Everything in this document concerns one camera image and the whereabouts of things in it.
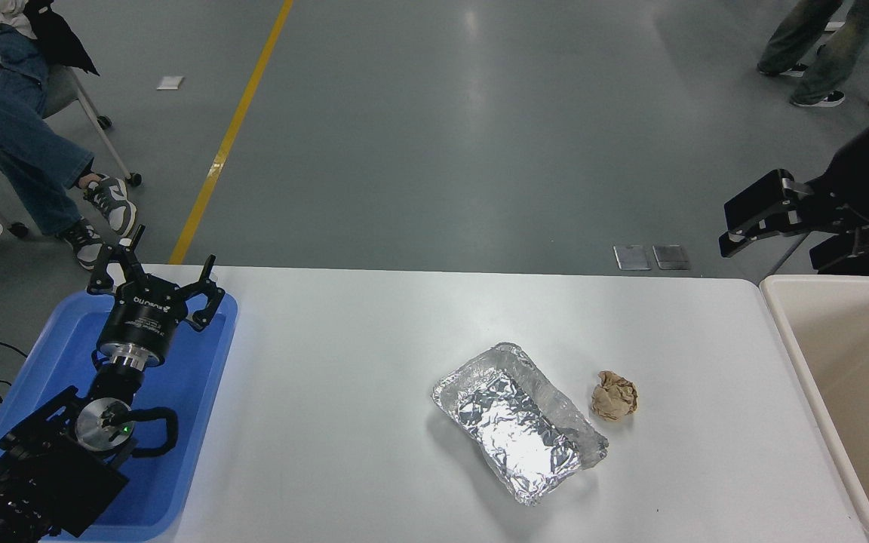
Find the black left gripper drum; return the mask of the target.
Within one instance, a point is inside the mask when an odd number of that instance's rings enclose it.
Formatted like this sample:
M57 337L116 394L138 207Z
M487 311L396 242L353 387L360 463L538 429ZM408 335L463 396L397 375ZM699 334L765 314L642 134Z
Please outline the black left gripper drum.
M162 279L124 282L116 290L97 350L111 355L115 348L134 345L151 357L165 357L179 323L189 313L180 286Z

